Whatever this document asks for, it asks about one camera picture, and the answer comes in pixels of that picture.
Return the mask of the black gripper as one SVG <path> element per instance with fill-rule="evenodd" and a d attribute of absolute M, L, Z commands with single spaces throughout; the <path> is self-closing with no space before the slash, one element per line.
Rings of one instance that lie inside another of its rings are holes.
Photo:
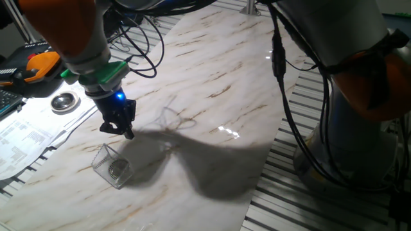
<path fill-rule="evenodd" d="M 126 139 L 132 140 L 132 122 L 135 119 L 136 100 L 127 99 L 122 90 L 117 90 L 113 94 L 94 99 L 97 109 L 103 117 L 103 124 L 100 131 L 115 135 L 123 135 Z"/>

